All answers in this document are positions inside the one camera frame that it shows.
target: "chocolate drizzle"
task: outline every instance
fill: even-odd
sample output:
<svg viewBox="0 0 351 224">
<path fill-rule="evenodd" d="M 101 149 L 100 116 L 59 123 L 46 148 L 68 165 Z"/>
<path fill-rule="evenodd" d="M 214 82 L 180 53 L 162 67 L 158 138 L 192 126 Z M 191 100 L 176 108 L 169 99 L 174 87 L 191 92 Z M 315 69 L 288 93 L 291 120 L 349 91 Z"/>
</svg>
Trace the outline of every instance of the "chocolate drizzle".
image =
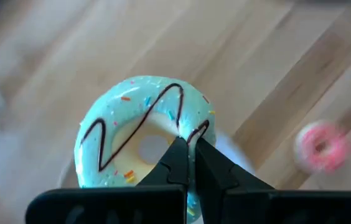
<svg viewBox="0 0 351 224">
<path fill-rule="evenodd" d="M 153 107 L 156 105 L 156 103 L 164 96 L 164 94 L 169 91 L 172 87 L 177 87 L 180 91 L 180 101 L 179 101 L 179 107 L 178 107 L 178 112 L 177 112 L 177 117 L 175 119 L 175 124 L 177 125 L 177 128 L 180 125 L 180 117 L 181 117 L 181 111 L 182 111 L 182 105 L 184 102 L 184 89 L 182 86 L 178 83 L 171 83 L 170 85 L 166 86 L 165 89 L 163 89 L 159 96 L 156 98 L 155 102 L 148 108 L 146 111 L 145 115 L 143 116 L 142 120 L 139 122 L 137 128 L 131 133 L 131 135 L 120 145 L 120 147 L 115 150 L 115 152 L 111 155 L 111 157 L 102 165 L 102 157 L 103 157 L 103 146 L 105 144 L 105 133 L 106 133 L 106 126 L 105 126 L 105 121 L 102 118 L 97 118 L 91 126 L 88 128 L 87 132 L 85 133 L 81 144 L 83 144 L 83 141 L 87 138 L 89 133 L 92 131 L 92 129 L 97 125 L 101 124 L 102 127 L 102 136 L 101 136 L 101 143 L 100 143 L 100 151 L 98 155 L 98 171 L 101 172 L 103 169 L 106 168 L 106 166 L 109 165 L 109 163 L 119 154 L 119 152 L 124 148 L 124 146 L 127 144 L 128 141 L 135 135 L 135 133 L 138 131 L 138 129 L 143 125 L 145 122 L 146 118 L 152 111 Z M 197 129 L 194 129 L 192 133 L 189 135 L 187 143 L 192 140 L 192 138 L 203 128 L 206 127 L 205 130 L 203 131 L 202 135 L 206 132 L 207 128 L 209 126 L 209 121 L 205 120 Z"/>
<path fill-rule="evenodd" d="M 192 138 L 193 138 L 200 130 L 202 130 L 202 128 L 205 128 L 205 130 L 203 131 L 203 133 L 202 133 L 202 135 L 201 135 L 201 136 L 203 136 L 203 135 L 206 133 L 206 130 L 207 130 L 209 124 L 210 124 L 209 121 L 208 121 L 208 120 L 205 120 L 202 124 L 200 124 L 200 125 L 198 126 L 198 128 L 194 129 L 194 130 L 192 131 L 192 133 L 188 136 L 187 144 L 190 143 L 190 141 L 192 140 Z"/>
</svg>

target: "sprinkle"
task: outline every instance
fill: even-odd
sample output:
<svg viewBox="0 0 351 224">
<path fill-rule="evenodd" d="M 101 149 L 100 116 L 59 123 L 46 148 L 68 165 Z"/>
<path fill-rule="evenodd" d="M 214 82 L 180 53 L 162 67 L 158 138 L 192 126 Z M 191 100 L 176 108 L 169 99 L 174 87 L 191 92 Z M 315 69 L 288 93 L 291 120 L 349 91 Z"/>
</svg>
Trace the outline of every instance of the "sprinkle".
<svg viewBox="0 0 351 224">
<path fill-rule="evenodd" d="M 205 99 L 205 101 L 206 101 L 207 103 L 210 103 L 210 102 L 208 101 L 208 99 L 206 98 L 206 96 L 202 95 L 202 97 L 203 97 L 203 99 Z"/>
<path fill-rule="evenodd" d="M 127 183 L 133 182 L 136 179 L 135 176 L 131 176 L 130 178 L 126 179 Z"/>
<path fill-rule="evenodd" d="M 168 111 L 167 114 L 169 115 L 170 120 L 173 121 L 173 120 L 174 120 L 174 116 L 173 116 L 173 114 L 171 113 L 171 111 Z"/>
<path fill-rule="evenodd" d="M 130 97 L 125 97 L 125 96 L 122 96 L 120 99 L 124 100 L 124 101 L 130 101 L 131 100 Z"/>
<path fill-rule="evenodd" d="M 195 216 L 195 212 L 192 211 L 192 209 L 187 208 L 187 212 L 188 212 L 190 215 Z"/>
<path fill-rule="evenodd" d="M 134 171 L 133 171 L 133 170 L 130 170 L 129 172 L 127 172 L 127 173 L 124 174 L 124 177 L 125 177 L 125 178 L 128 178 L 128 177 L 131 177 L 133 174 L 134 174 Z"/>
<path fill-rule="evenodd" d="M 150 100 L 151 100 L 150 96 L 145 99 L 145 106 L 149 105 Z"/>
</svg>

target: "donut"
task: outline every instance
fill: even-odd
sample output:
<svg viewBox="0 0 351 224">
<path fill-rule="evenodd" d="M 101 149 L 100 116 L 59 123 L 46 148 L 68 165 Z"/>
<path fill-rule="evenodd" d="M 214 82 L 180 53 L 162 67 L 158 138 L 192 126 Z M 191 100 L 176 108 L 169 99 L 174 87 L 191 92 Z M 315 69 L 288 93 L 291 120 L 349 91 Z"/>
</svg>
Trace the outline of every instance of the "donut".
<svg viewBox="0 0 351 224">
<path fill-rule="evenodd" d="M 187 82 L 153 76 L 124 80 L 100 96 L 80 123 L 74 149 L 79 186 L 135 186 L 158 161 L 141 157 L 144 139 L 159 136 L 144 142 L 166 150 L 179 136 L 189 146 L 187 222 L 194 222 L 201 214 L 195 190 L 195 145 L 198 138 L 215 145 L 214 115 L 209 100 Z"/>
<path fill-rule="evenodd" d="M 351 143 L 335 124 L 317 121 L 297 134 L 294 152 L 304 170 L 331 173 L 348 158 Z"/>
</svg>

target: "blue frosted donut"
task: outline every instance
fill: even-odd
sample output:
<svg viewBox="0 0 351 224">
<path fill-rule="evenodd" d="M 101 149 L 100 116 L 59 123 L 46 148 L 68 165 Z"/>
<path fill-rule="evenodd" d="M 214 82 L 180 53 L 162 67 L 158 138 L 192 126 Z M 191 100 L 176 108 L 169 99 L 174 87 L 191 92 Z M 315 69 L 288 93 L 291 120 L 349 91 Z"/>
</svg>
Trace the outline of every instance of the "blue frosted donut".
<svg viewBox="0 0 351 224">
<path fill-rule="evenodd" d="M 189 145 L 189 223 L 201 214 L 195 193 L 195 145 L 199 137 L 215 145 L 214 110 L 206 97 L 186 82 L 164 77 L 129 78 L 99 97 L 80 123 L 75 165 L 80 187 L 135 186 L 155 166 L 137 148 L 147 133 L 170 144 Z"/>
</svg>

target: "wooden surface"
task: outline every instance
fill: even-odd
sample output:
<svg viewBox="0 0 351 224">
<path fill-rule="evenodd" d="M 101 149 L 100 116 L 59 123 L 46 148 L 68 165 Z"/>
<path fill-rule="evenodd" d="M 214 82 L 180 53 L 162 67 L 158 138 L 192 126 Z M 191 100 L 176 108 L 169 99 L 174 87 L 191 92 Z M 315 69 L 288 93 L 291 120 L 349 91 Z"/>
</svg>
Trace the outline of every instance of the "wooden surface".
<svg viewBox="0 0 351 224">
<path fill-rule="evenodd" d="M 259 178 L 279 189 L 351 189 L 294 164 L 318 119 L 351 139 L 351 4 L 280 0 L 12 0 L 0 4 L 0 223 L 59 186 L 78 123 L 126 77 L 186 80 L 216 108 Z"/>
</svg>

